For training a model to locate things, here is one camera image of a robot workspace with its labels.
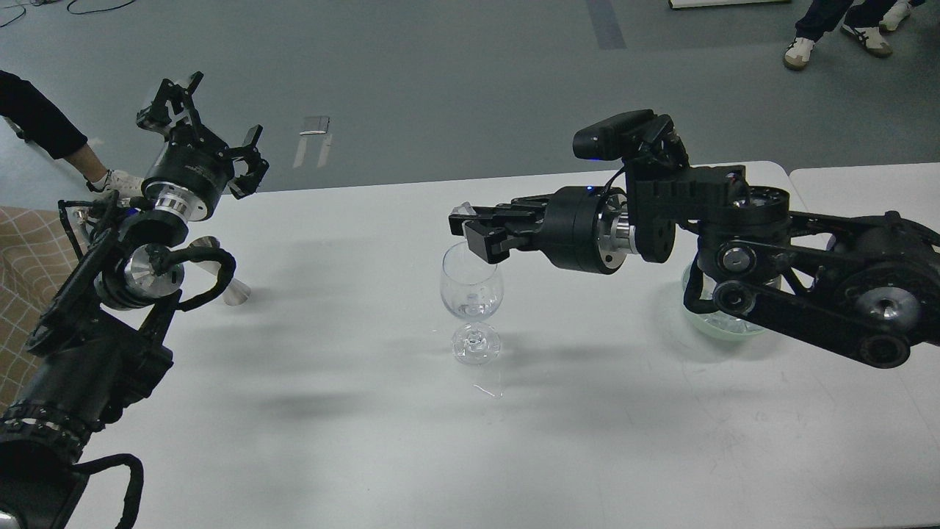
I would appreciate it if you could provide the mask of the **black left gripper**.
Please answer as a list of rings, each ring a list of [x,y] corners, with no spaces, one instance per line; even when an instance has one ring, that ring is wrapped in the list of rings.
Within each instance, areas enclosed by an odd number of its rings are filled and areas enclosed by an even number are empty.
[[[137,126],[160,134],[165,141],[161,154],[143,181],[143,195],[156,200],[168,185],[188,190],[199,200],[191,220],[208,220],[225,190],[236,200],[258,191],[270,168],[258,149],[262,125],[251,127],[242,146],[230,147],[201,123],[192,94],[203,79],[196,71],[183,82],[164,79],[150,103],[137,112]],[[226,148],[226,158],[219,156]],[[245,163],[245,174],[234,177],[233,163]]]

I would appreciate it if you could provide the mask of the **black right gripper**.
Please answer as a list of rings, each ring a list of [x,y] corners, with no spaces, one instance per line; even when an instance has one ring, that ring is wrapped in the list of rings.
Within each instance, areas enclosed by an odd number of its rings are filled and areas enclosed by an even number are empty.
[[[476,215],[449,214],[450,234],[463,234],[474,255],[490,265],[510,252],[540,251],[552,265],[609,275],[631,248],[615,243],[615,225],[626,211],[620,188],[562,187],[496,206],[474,206]]]

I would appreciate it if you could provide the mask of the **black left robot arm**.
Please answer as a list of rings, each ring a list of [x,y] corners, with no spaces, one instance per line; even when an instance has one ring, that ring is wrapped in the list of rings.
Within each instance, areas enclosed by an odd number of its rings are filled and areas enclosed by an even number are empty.
[[[147,398],[173,364],[162,341],[176,312],[222,295],[237,268],[210,245],[185,245],[188,225],[208,220],[224,190],[255,193],[268,171],[256,144],[228,146],[202,124],[192,94],[203,74],[159,84],[137,125],[164,148],[140,198],[84,201],[90,244],[38,320],[26,350],[43,359],[2,415],[2,526],[64,528],[93,473],[129,468],[118,527],[137,521],[143,465],[130,454],[81,462],[90,436]]]

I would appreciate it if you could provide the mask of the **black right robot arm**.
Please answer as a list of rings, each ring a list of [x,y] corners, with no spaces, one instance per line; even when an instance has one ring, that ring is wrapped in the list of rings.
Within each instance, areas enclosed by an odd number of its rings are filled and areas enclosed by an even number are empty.
[[[629,254],[666,262],[676,231],[698,250],[685,286],[693,314],[722,312],[875,368],[937,345],[938,234],[896,211],[795,212],[789,193],[751,185],[742,165],[690,164],[672,118],[650,109],[578,131],[574,155],[620,160],[624,188],[561,188],[473,206],[450,231],[489,264],[540,251],[561,269],[609,275]]]

